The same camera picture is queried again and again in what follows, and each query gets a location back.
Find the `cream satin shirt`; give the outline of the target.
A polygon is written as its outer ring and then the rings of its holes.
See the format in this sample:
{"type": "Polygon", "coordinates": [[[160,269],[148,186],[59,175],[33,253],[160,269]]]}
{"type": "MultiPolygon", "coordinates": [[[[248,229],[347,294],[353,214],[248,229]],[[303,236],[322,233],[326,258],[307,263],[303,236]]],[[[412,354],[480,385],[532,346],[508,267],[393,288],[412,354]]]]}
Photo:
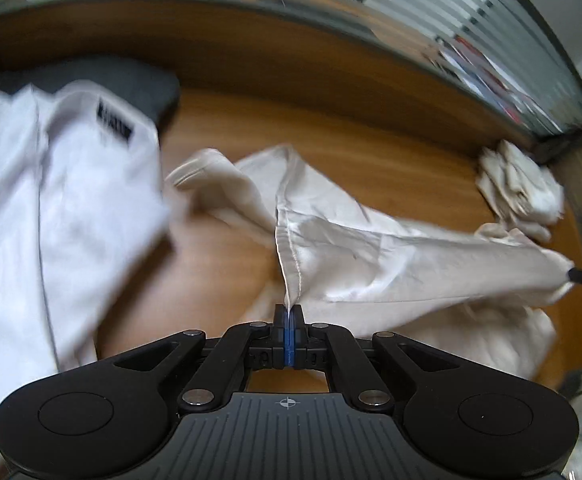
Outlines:
{"type": "Polygon", "coordinates": [[[519,230],[487,223],[468,234],[388,216],[284,145],[238,162],[198,151],[167,180],[274,244],[284,303],[308,322],[360,338],[394,330],[524,378],[556,341],[546,309],[570,290],[572,264],[519,230]]]}

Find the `white dress shirt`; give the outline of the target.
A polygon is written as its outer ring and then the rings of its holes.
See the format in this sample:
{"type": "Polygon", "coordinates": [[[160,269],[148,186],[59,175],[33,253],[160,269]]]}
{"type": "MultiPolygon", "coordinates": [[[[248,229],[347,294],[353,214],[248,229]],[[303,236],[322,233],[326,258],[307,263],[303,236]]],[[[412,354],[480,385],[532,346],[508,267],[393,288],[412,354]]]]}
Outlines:
{"type": "Polygon", "coordinates": [[[96,359],[168,217],[152,119],[90,81],[0,91],[0,402],[96,359]]]}

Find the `folded cream shirt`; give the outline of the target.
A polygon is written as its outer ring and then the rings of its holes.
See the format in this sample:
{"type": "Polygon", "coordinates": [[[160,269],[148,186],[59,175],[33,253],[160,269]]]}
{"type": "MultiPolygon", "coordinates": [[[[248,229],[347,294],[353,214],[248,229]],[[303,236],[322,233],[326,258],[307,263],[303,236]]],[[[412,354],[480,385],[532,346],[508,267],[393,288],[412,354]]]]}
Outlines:
{"type": "Polygon", "coordinates": [[[518,229],[539,243],[551,240],[550,228],[564,215],[562,185],[545,166],[502,140],[478,158],[476,186],[506,231],[518,229]]]}

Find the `dark grey garment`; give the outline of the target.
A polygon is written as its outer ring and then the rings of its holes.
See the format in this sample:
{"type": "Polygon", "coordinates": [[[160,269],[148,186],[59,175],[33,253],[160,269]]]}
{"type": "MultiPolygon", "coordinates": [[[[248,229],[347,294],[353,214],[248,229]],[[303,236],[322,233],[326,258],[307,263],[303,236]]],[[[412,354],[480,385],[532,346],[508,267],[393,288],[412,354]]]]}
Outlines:
{"type": "Polygon", "coordinates": [[[131,58],[92,56],[74,58],[30,70],[0,73],[0,91],[14,94],[28,84],[54,93],[78,80],[100,84],[152,119],[166,125],[180,99],[180,82],[174,73],[131,58]]]}

